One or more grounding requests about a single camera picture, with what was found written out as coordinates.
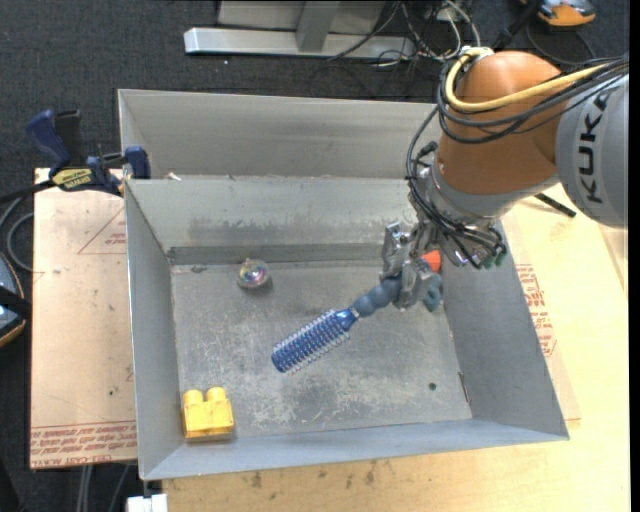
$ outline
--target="hairbrush bristles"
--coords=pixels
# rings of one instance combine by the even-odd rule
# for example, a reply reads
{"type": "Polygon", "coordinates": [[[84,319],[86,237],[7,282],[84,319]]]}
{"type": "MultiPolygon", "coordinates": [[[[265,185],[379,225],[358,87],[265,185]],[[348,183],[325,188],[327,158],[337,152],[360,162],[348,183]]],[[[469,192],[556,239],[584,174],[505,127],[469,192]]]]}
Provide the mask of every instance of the hairbrush bristles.
{"type": "Polygon", "coordinates": [[[351,308],[327,311],[278,343],[271,355],[273,364],[282,373],[296,373],[347,341],[347,330],[357,319],[351,308]]]}

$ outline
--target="black wire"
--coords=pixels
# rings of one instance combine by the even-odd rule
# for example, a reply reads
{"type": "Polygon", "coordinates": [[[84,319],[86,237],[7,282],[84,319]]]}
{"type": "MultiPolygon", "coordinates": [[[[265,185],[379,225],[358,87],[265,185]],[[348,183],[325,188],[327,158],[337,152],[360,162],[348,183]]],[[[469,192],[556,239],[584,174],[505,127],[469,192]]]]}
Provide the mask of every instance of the black wire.
{"type": "MultiPolygon", "coordinates": [[[[582,34],[580,34],[577,31],[571,31],[571,32],[573,32],[576,35],[577,39],[583,44],[583,46],[585,47],[585,49],[589,53],[589,56],[591,58],[595,58],[596,54],[593,51],[593,48],[591,48],[591,46],[586,41],[586,39],[582,36],[582,34]]],[[[557,56],[549,53],[545,49],[543,49],[542,46],[540,46],[540,43],[538,41],[536,41],[531,35],[531,23],[529,23],[525,27],[525,34],[527,36],[527,39],[529,40],[529,43],[531,43],[531,45],[535,48],[535,50],[537,52],[539,52],[543,57],[546,57],[550,61],[555,62],[556,64],[562,64],[562,65],[566,65],[566,66],[575,66],[576,64],[580,64],[581,62],[583,62],[583,61],[565,60],[565,59],[557,57],[557,56]]]]}
{"type": "MultiPolygon", "coordinates": [[[[487,250],[489,250],[494,256],[497,255],[498,249],[503,252],[506,252],[506,246],[502,243],[502,240],[493,239],[488,235],[485,235],[484,233],[480,233],[468,228],[462,223],[452,222],[450,219],[443,216],[433,204],[431,204],[425,197],[422,196],[422,194],[420,193],[416,185],[416,179],[418,177],[417,175],[418,160],[413,160],[413,152],[415,150],[415,146],[418,142],[418,139],[420,138],[420,136],[422,135],[426,127],[429,125],[429,123],[433,120],[437,112],[438,112],[438,109],[434,108],[429,113],[429,115],[425,118],[425,120],[422,122],[422,124],[418,128],[418,131],[414,134],[409,144],[409,149],[407,151],[407,159],[406,159],[406,177],[409,183],[409,189],[411,190],[412,197],[415,199],[415,201],[418,203],[420,208],[427,215],[429,220],[431,220],[434,223],[434,225],[436,225],[436,227],[443,233],[443,235],[446,238],[451,238],[454,241],[454,243],[458,245],[458,247],[463,252],[465,257],[472,262],[473,266],[475,266],[476,268],[479,268],[479,266],[473,261],[473,259],[469,255],[464,245],[460,242],[459,238],[465,238],[481,244],[487,250]]],[[[420,153],[421,154],[429,153],[431,151],[434,151],[436,147],[437,145],[435,143],[431,143],[425,146],[425,148],[423,148],[423,150],[421,150],[420,153]]]]}
{"type": "Polygon", "coordinates": [[[9,256],[11,257],[13,262],[26,272],[33,272],[33,269],[26,263],[23,263],[22,260],[16,255],[15,251],[13,250],[13,236],[15,235],[17,229],[31,218],[33,218],[33,213],[27,213],[16,221],[16,223],[11,227],[9,233],[7,234],[7,252],[9,253],[9,256]]]}
{"type": "Polygon", "coordinates": [[[336,55],[333,55],[332,57],[329,57],[327,59],[327,62],[329,61],[334,61],[334,60],[338,60],[341,59],[343,57],[346,57],[347,55],[355,52],[358,48],[362,47],[365,43],[367,43],[368,41],[370,41],[374,36],[378,35],[380,32],[382,32],[388,25],[389,23],[391,23],[391,21],[393,21],[393,18],[395,17],[396,13],[398,12],[398,8],[400,7],[400,2],[394,2],[393,6],[391,7],[391,14],[389,14],[389,16],[387,17],[387,19],[382,22],[382,24],[374,29],[372,32],[370,32],[368,35],[366,35],[362,40],[360,40],[357,44],[353,45],[351,48],[348,48],[336,55]]]}
{"type": "Polygon", "coordinates": [[[118,502],[118,498],[120,497],[120,490],[122,489],[122,485],[124,484],[124,479],[127,477],[127,473],[131,468],[130,464],[125,464],[125,468],[122,471],[122,475],[120,475],[120,479],[118,480],[118,484],[113,492],[113,498],[111,499],[111,504],[109,505],[109,509],[107,512],[114,512],[116,509],[116,503],[118,502]]]}
{"type": "MultiPolygon", "coordinates": [[[[531,107],[525,111],[519,112],[517,114],[511,115],[511,116],[506,116],[500,119],[494,119],[494,120],[489,120],[489,121],[476,121],[473,119],[469,119],[468,117],[465,117],[466,114],[464,114],[463,117],[457,117],[454,116],[449,110],[454,110],[451,105],[448,104],[446,98],[444,97],[444,80],[446,77],[446,71],[448,70],[448,68],[445,66],[443,68],[443,73],[441,74],[441,83],[436,91],[436,102],[440,111],[440,124],[441,127],[443,129],[443,131],[450,136],[453,140],[456,140],[458,142],[461,143],[468,143],[468,144],[481,144],[484,142],[490,142],[492,140],[496,140],[500,137],[503,137],[505,135],[511,134],[511,133],[526,133],[527,131],[530,130],[530,128],[527,128],[527,130],[520,130],[519,132],[516,131],[517,128],[519,126],[522,125],[522,121],[527,121],[528,119],[530,119],[532,116],[541,113],[543,111],[546,111],[548,109],[550,109],[551,107],[558,105],[560,103],[563,103],[565,101],[567,101],[568,99],[584,92],[587,90],[591,90],[591,94],[589,94],[587,97],[591,97],[593,94],[597,94],[600,90],[602,90],[602,88],[606,88],[606,86],[608,86],[610,83],[612,83],[613,81],[617,80],[618,78],[620,78],[625,72],[628,72],[628,58],[622,58],[622,59],[614,59],[612,61],[610,61],[608,64],[604,65],[604,68],[597,71],[596,73],[594,73],[593,75],[590,75],[586,78],[580,79],[580,80],[576,80],[576,83],[563,89],[562,91],[558,92],[558,93],[554,93],[552,95],[550,95],[548,98],[546,98],[545,100],[541,101],[540,103],[538,103],[537,105],[535,105],[534,107],[531,107]],[[605,85],[602,88],[599,89],[593,89],[594,85],[600,84],[600,83],[605,83],[605,85]],[[471,127],[475,127],[475,128],[480,128],[480,129],[484,129],[487,127],[491,127],[491,126],[502,126],[508,123],[512,123],[509,124],[508,126],[506,126],[503,130],[501,131],[496,131],[496,132],[490,132],[487,130],[487,133],[489,135],[485,136],[485,137],[469,137],[469,138],[465,138],[465,137],[461,137],[455,133],[453,133],[450,128],[444,123],[443,118],[447,118],[449,119],[451,122],[456,123],[456,124],[460,124],[460,125],[464,125],[464,126],[471,126],[471,127]]],[[[558,78],[560,76],[566,75],[568,73],[562,73],[556,77],[553,78],[558,78]]],[[[552,115],[549,116],[547,119],[545,119],[543,122],[539,123],[536,126],[539,126],[541,124],[544,124],[545,122],[550,121],[551,119],[553,119],[554,117],[556,117],[557,115],[552,115]]]]}

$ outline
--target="yellow cable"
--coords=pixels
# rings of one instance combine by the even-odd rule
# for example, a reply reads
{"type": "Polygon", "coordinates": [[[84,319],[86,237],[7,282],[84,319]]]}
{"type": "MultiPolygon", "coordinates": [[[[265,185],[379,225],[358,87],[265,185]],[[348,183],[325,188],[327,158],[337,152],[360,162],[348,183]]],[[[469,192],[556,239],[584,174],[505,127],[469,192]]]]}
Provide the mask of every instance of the yellow cable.
{"type": "Polygon", "coordinates": [[[576,71],[571,73],[570,75],[561,76],[558,78],[554,78],[548,82],[544,82],[542,84],[534,85],[533,87],[529,87],[528,89],[524,89],[519,92],[515,92],[513,94],[508,94],[507,96],[503,96],[501,98],[496,98],[494,100],[481,101],[479,103],[468,103],[466,101],[459,100],[454,92],[454,81],[460,68],[464,66],[467,61],[474,56],[479,55],[491,55],[493,52],[488,48],[469,48],[466,52],[451,66],[451,70],[447,74],[445,79],[445,96],[449,104],[454,107],[456,110],[467,113],[474,112],[486,112],[487,110],[494,110],[497,108],[504,107],[506,105],[510,105],[517,101],[522,101],[527,98],[531,98],[532,96],[536,96],[542,93],[546,93],[550,89],[554,89],[556,87],[564,87],[569,85],[571,82],[579,80],[581,78],[587,77],[593,74],[595,71],[604,66],[604,64],[600,64],[598,66],[593,66],[591,68],[583,69],[580,71],[576,71]]]}

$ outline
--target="blue clamp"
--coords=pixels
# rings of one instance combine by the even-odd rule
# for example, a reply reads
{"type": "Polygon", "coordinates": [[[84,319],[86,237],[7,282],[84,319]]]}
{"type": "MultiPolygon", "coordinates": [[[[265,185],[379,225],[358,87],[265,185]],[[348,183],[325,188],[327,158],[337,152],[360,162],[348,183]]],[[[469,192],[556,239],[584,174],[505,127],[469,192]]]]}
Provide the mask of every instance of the blue clamp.
{"type": "Polygon", "coordinates": [[[140,146],[130,146],[122,154],[89,156],[85,165],[69,165],[72,151],[57,133],[55,115],[51,110],[36,115],[27,125],[26,131],[36,148],[53,158],[53,165],[49,170],[51,186],[58,186],[67,192],[98,190],[121,196],[122,181],[111,174],[110,169],[127,164],[131,169],[128,177],[151,177],[147,153],[140,146]]]}

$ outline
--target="yellow lego block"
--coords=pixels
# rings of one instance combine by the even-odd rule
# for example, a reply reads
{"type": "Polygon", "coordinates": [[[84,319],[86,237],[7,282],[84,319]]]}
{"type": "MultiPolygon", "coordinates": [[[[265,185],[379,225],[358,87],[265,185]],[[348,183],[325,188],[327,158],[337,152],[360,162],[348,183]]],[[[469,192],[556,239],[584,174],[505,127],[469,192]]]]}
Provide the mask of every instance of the yellow lego block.
{"type": "Polygon", "coordinates": [[[187,439],[228,438],[233,432],[233,411],[224,388],[207,390],[206,400],[198,389],[182,395],[182,417],[187,439]]]}

